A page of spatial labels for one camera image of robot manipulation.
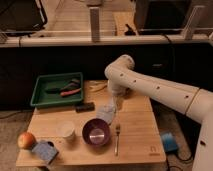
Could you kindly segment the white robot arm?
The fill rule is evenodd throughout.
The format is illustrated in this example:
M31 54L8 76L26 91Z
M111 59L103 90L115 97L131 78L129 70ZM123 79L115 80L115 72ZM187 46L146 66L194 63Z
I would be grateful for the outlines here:
M131 56L122 55L105 68L110 93L120 95L130 88L199 123L192 171L213 171L213 92L140 74L134 66Z

